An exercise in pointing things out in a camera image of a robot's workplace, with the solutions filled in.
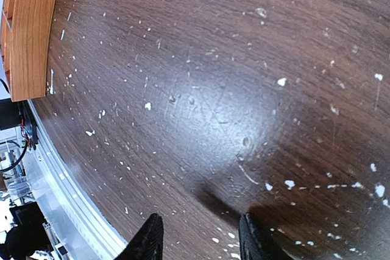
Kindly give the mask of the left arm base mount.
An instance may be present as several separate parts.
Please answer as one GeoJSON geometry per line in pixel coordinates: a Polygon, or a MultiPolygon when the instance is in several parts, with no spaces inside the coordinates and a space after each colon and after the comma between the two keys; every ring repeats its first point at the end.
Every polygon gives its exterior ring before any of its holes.
{"type": "Polygon", "coordinates": [[[1,100],[1,130],[21,127],[27,133],[29,147],[38,144],[37,122],[27,100],[12,102],[11,98],[1,100]]]}

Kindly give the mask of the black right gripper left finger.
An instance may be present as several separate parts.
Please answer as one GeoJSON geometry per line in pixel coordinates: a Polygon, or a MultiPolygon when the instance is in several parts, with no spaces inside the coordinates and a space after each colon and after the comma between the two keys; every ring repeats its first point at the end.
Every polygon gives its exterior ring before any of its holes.
{"type": "Polygon", "coordinates": [[[162,260],[163,236],[163,219],[153,213],[115,260],[162,260]]]}

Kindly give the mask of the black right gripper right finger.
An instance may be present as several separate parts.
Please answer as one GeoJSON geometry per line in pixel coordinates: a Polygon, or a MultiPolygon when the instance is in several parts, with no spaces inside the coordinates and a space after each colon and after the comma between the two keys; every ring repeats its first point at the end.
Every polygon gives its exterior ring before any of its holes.
{"type": "Polygon", "coordinates": [[[262,229],[251,213],[239,220],[240,258],[244,260],[292,260],[285,251],[262,229]]]}

